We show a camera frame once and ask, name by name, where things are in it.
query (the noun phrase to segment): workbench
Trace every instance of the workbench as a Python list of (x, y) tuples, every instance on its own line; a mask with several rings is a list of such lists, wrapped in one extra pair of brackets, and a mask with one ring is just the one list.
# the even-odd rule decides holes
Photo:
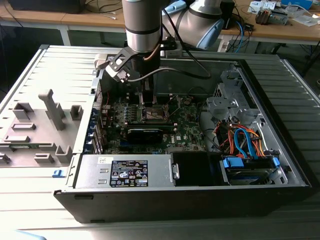
[[(99, 0), (100, 6), (103, 4), (116, 3), (115, 0)], [(300, 24), (292, 19), (287, 25), (259, 25), (255, 22), (255, 14), (248, 13), (250, 0), (236, 0), (236, 5), (242, 18), (246, 23), (254, 25), (254, 31), (250, 37), (251, 42), (269, 42), (284, 44), (316, 45), (320, 40), (320, 26), (311, 27)], [(93, 32), (116, 32), (124, 33), (125, 24), (122, 9), (115, 11), (116, 20), (108, 18), (100, 13), (92, 13), (84, 10), (80, 14), (68, 14), (61, 12), (36, 12), (36, 11), (16, 11), (11, 8), (7, 0), (0, 2), (0, 24), (3, 26), (21, 27), (10, 13), (26, 28), (58, 29), (61, 33), (63, 44), (70, 46), (68, 32), (72, 30), (93, 31)], [(120, 5), (112, 6), (108, 10), (117, 9)], [(312, 6), (310, 11), (320, 12), (320, 6)], [(225, 52), (226, 43), (234, 40), (239, 35), (236, 26), (228, 30), (222, 30), (219, 36), (222, 39), (218, 52)]]
[[(38, 93), (51, 88), (60, 93), (63, 109), (72, 104), (86, 111), (86, 93), (91, 91), (96, 54), (117, 53), (119, 48), (42, 46), (0, 104), (0, 139), (3, 125), (14, 118), (11, 106), (23, 101), (37, 104)], [(320, 179), (319, 114), (320, 99), (291, 65), (276, 55), (213, 54), (217, 59), (243, 59), (266, 92), (305, 159)], [(307, 131), (310, 139), (301, 138)], [(307, 239), (319, 238), (320, 194), (304, 202), (284, 206), (261, 218), (218, 218), (157, 222), (116, 222), (81, 224), (54, 198), (52, 191), (65, 184), (65, 178), (52, 178), (55, 170), (67, 167), (0, 168), (0, 219), (4, 229), (20, 229), (47, 240), (136, 240), (140, 239)]]

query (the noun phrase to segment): wooden table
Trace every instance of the wooden table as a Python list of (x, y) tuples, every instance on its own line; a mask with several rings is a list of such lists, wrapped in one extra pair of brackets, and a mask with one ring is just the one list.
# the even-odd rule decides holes
[[(256, 24), (256, 15), (248, 13), (251, 0), (234, 1), (240, 16), (246, 23), (254, 25), (254, 31), (252, 32), (250, 41), (304, 45), (316, 45), (318, 41), (320, 41), (320, 25), (305, 26), (292, 19), (289, 19), (286, 25), (259, 25)], [(320, 12), (320, 6), (313, 5), (310, 11)], [(221, 48), (222, 45), (227, 45), (227, 43), (235, 39), (238, 34), (239, 30), (235, 26), (228, 30), (222, 30), (220, 34), (222, 41), (219, 48)]]
[[(250, 37), (250, 41), (256, 42), (272, 42), (286, 44), (304, 44), (316, 45), (320, 40), (320, 25), (311, 27), (300, 24), (292, 19), (287, 25), (259, 25), (255, 22), (255, 14), (247, 13), (248, 4), (251, 0), (234, 0), (238, 6), (240, 15), (245, 19), (246, 23), (254, 25), (254, 31)], [(113, 4), (116, 0), (99, 0), (99, 5)], [(93, 13), (84, 10), (80, 14), (68, 14), (61, 12), (37, 12), (37, 11), (16, 11), (11, 8), (7, 0), (0, 1), (0, 23), (4, 26), (19, 27), (14, 18), (7, 10), (19, 21), (24, 27), (31, 28), (47, 28), (60, 30), (64, 45), (70, 46), (68, 35), (69, 30), (94, 31), (94, 32), (125, 32), (124, 16), (122, 10), (116, 11), (114, 15), (117, 19), (113, 20), (100, 13)], [(109, 6), (106, 10), (117, 9), (121, 6)], [(311, 11), (319, 11), (320, 6), (312, 6)], [(228, 43), (234, 40), (239, 35), (239, 30), (234, 26), (228, 30), (222, 30), (219, 36), (222, 39), (219, 47), (219, 52), (225, 52)]]
[[(99, 5), (117, 3), (117, 0), (99, 0)], [(118, 9), (121, 3), (110, 6), (107, 10)], [(116, 20), (100, 13), (84, 10), (80, 14), (68, 14), (63, 12), (46, 11), (18, 11), (13, 10), (7, 0), (0, 0), (0, 24), (3, 26), (58, 29), (63, 44), (71, 46), (69, 30), (93, 31), (93, 32), (125, 32), (125, 21), (122, 10), (115, 11)]]

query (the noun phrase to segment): gray robot arm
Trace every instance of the gray robot arm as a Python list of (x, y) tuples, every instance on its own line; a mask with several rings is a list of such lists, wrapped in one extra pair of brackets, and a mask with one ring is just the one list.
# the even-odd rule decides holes
[[(183, 42), (203, 50), (215, 43), (224, 25), (220, 3), (221, 0), (196, 0), (189, 9), (170, 14)], [(162, 21), (175, 36), (167, 16), (162, 16)]]
[(171, 0), (122, 0), (128, 46), (135, 52), (154, 50), (161, 37), (161, 10)]

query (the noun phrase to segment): warning label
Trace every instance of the warning label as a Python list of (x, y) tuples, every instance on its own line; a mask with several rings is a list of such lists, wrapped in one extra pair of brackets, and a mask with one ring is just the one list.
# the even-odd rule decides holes
[(147, 187), (148, 161), (112, 161), (110, 186), (118, 187)]

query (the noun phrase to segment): robotic arm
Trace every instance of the robotic arm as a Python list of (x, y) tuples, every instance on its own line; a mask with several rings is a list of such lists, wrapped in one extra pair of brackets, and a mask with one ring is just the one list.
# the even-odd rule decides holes
[[(173, 15), (175, 23), (173, 23), (171, 17), (166, 12), (167, 16), (162, 19), (162, 9), (170, 2), (171, 0), (122, 0), (127, 47), (123, 48), (106, 67), (108, 74), (117, 82), (140, 82), (143, 103), (146, 107), (152, 106), (154, 102), (153, 74), (155, 72), (175, 71), (200, 79), (211, 78), (210, 72), (184, 46), (182, 46), (183, 49), (207, 72), (208, 76), (198, 76), (174, 68), (159, 69), (160, 50), (173, 50), (176, 48), (175, 39), (172, 36), (178, 36), (178, 39), (182, 42), (180, 34), (177, 34), (178, 30), (173, 28), (172, 25), (177, 25), (177, 22), (179, 22), (181, 27), (177, 28), (180, 29), (179, 32), (183, 34), (183, 38), (185, 39), (192, 40), (194, 39), (195, 32), (199, 32), (199, 34), (196, 34), (197, 36), (206, 36), (207, 38), (214, 39), (214, 41), (217, 39), (223, 26), (223, 20), (220, 19), (220, 0), (195, 1), (191, 5), (190, 10), (184, 11), (183, 14), (181, 13), (182, 17), (179, 17), (179, 12), (177, 15)], [(164, 41), (162, 40), (163, 21), (171, 32), (168, 34), (167, 40)], [(130, 60), (132, 70), (140, 75), (138, 79), (130, 80), (130, 69), (126, 66), (126, 63)]]
[[(169, 3), (170, 0), (122, 0), (128, 46), (123, 48), (106, 67), (106, 71), (116, 81), (123, 82), (130, 77), (129, 70), (125, 67), (125, 63), (129, 60), (133, 70), (140, 73), (140, 77), (160, 67), (161, 11)], [(144, 104), (152, 105), (154, 101), (152, 75), (141, 81), (141, 89)]]

